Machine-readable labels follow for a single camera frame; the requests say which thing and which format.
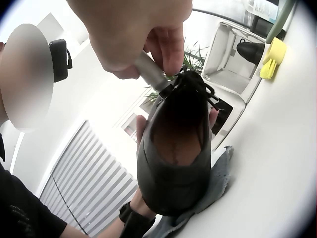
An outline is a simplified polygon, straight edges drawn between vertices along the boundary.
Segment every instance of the green handle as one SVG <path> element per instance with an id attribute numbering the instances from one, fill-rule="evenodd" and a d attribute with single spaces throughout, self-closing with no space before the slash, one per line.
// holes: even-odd
<path id="1" fill-rule="evenodd" d="M 270 32 L 268 33 L 268 36 L 266 37 L 266 44 L 270 44 L 273 38 L 281 32 L 295 2 L 296 0 L 286 0 L 280 14 L 277 16 L 274 25 L 272 26 Z"/>

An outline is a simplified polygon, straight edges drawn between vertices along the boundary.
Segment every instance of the shoelace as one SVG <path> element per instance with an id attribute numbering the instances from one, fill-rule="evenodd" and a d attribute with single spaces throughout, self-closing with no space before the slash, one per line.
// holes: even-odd
<path id="1" fill-rule="evenodd" d="M 187 70 L 186 66 L 184 66 L 180 73 L 177 74 L 174 87 L 182 87 L 185 85 L 195 88 L 198 93 L 200 93 L 217 111 L 219 111 L 216 104 L 210 100 L 210 98 L 213 98 L 219 101 L 219 98 L 215 96 L 215 90 L 210 85 L 206 84 L 198 73 L 193 70 Z"/>

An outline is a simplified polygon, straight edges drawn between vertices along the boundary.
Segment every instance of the metal tool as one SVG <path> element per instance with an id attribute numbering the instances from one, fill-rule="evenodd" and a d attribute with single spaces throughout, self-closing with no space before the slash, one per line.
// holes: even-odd
<path id="1" fill-rule="evenodd" d="M 173 91 L 174 86 L 144 50 L 134 62 L 134 65 L 144 81 L 157 91 L 162 98 L 167 97 Z"/>

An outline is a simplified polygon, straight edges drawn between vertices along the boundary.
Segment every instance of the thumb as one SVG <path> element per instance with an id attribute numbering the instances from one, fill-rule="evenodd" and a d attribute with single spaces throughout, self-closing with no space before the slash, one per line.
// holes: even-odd
<path id="1" fill-rule="evenodd" d="M 137 143 L 138 145 L 141 142 L 143 132 L 146 127 L 146 119 L 142 115 L 137 116 Z"/>
<path id="2" fill-rule="evenodd" d="M 209 124 L 210 129 L 214 126 L 216 123 L 217 117 L 218 117 L 219 111 L 217 111 L 215 108 L 212 108 L 209 113 Z"/>

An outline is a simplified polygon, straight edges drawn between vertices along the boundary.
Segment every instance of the headphones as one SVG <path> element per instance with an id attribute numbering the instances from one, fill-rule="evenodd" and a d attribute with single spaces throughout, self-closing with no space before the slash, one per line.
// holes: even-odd
<path id="1" fill-rule="evenodd" d="M 64 39 L 51 41 L 49 43 L 49 50 L 51 51 L 53 61 L 54 83 L 57 83 L 68 77 L 68 69 L 73 67 L 73 61 L 70 52 L 66 48 L 66 41 Z"/>

